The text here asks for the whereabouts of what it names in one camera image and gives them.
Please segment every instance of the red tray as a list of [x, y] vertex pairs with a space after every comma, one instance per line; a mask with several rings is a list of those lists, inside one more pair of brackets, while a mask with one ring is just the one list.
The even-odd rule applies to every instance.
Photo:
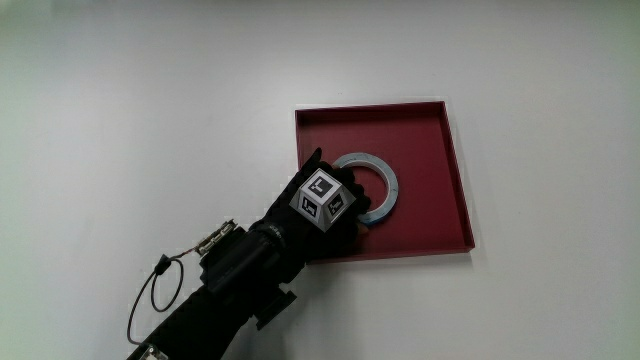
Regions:
[[[332, 163], [352, 152], [384, 160], [398, 178], [398, 200], [369, 234], [322, 262], [468, 252], [475, 245], [444, 102], [296, 111], [298, 162], [317, 147]], [[372, 198], [386, 195], [373, 171], [354, 168]]]

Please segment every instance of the fiducial marker cube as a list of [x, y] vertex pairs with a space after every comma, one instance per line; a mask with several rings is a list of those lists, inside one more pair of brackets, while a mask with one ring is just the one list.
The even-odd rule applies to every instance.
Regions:
[[296, 191], [289, 205], [326, 232], [354, 201], [344, 185], [318, 169]]

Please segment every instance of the silver ring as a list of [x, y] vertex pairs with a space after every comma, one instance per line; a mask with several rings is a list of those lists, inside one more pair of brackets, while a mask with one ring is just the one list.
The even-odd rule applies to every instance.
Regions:
[[396, 174], [391, 170], [391, 167], [387, 165], [382, 159], [377, 156], [373, 156], [367, 153], [351, 153], [341, 156], [338, 160], [336, 160], [333, 165], [338, 167], [354, 167], [354, 166], [363, 166], [369, 168], [378, 175], [382, 177], [384, 180], [384, 184], [387, 187], [387, 197], [384, 199], [382, 205], [380, 205], [377, 209], [371, 210], [364, 215], [358, 216], [358, 220], [363, 224], [370, 226], [373, 225], [382, 219], [384, 219], [389, 213], [391, 209], [396, 204], [396, 200], [398, 199], [398, 179], [396, 178]]

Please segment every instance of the black glove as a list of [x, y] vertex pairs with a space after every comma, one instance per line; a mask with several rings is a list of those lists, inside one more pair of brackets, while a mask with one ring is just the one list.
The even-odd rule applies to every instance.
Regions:
[[[358, 235], [357, 216], [366, 213], [371, 206], [371, 199], [365, 196], [364, 188], [355, 183], [351, 169], [334, 169], [328, 163], [320, 161], [321, 157], [322, 149], [318, 148], [289, 182], [264, 218], [251, 226], [251, 229], [256, 229], [262, 224], [274, 224], [282, 230], [284, 249], [277, 267], [281, 270], [283, 282], [291, 281], [305, 263], [353, 243]], [[289, 206], [298, 188], [319, 168], [341, 182], [356, 198], [327, 232], [318, 229]]]

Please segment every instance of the cable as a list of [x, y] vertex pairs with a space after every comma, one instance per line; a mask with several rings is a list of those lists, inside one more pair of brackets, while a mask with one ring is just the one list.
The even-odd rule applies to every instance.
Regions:
[[[136, 301], [133, 303], [133, 308], [131, 309], [131, 315], [129, 315], [129, 324], [127, 325], [127, 339], [131, 344], [138, 345], [138, 346], [143, 344], [152, 346], [151, 344], [138, 342], [131, 338], [131, 323], [133, 322], [133, 314], [135, 313], [136, 307], [138, 306], [138, 302], [140, 301], [140, 298], [144, 293], [144, 289], [146, 289], [147, 285], [149, 285], [149, 281], [151, 281], [151, 278], [153, 278], [153, 283], [151, 284], [151, 305], [153, 306], [154, 310], [156, 310], [157, 312], [167, 311], [178, 298], [178, 294], [180, 293], [180, 289], [182, 288], [182, 280], [184, 280], [184, 265], [182, 264], [182, 261], [180, 261], [179, 259], [187, 255], [188, 253], [192, 252], [193, 250], [195, 250], [195, 247], [176, 256], [167, 257], [167, 255], [162, 254], [162, 256], [160, 257], [158, 264], [155, 266], [155, 268], [153, 268], [153, 272], [151, 273], [151, 275], [149, 275], [149, 277], [147, 278], [147, 281], [144, 282], [144, 285], [142, 285], [142, 289], [140, 289], [140, 293], [138, 293], [138, 297], [136, 298]], [[156, 306], [156, 300], [155, 300], [156, 280], [158, 279], [158, 276], [164, 274], [164, 272], [167, 271], [167, 269], [171, 266], [171, 263], [174, 261], [177, 262], [178, 265], [180, 265], [180, 282], [178, 283], [178, 288], [176, 289], [176, 293], [173, 295], [173, 298], [171, 299], [169, 304], [162, 309], [158, 309], [158, 307]]]

